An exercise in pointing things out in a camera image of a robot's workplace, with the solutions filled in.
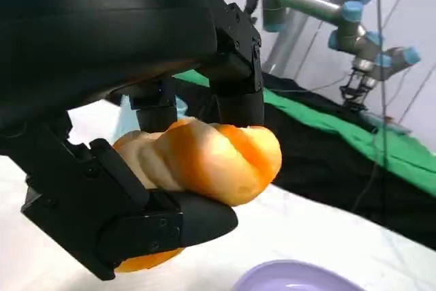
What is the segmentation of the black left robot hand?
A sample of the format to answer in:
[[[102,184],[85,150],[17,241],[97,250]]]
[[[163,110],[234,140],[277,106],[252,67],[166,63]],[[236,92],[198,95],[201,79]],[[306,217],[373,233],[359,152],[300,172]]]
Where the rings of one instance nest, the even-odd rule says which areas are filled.
[[[1,154],[26,173],[22,214],[103,281],[128,258],[231,232],[230,207],[144,188],[104,139],[71,144],[68,112],[129,95],[142,129],[165,128],[168,78],[196,70],[222,123],[262,125],[260,46],[224,0],[1,0]]]

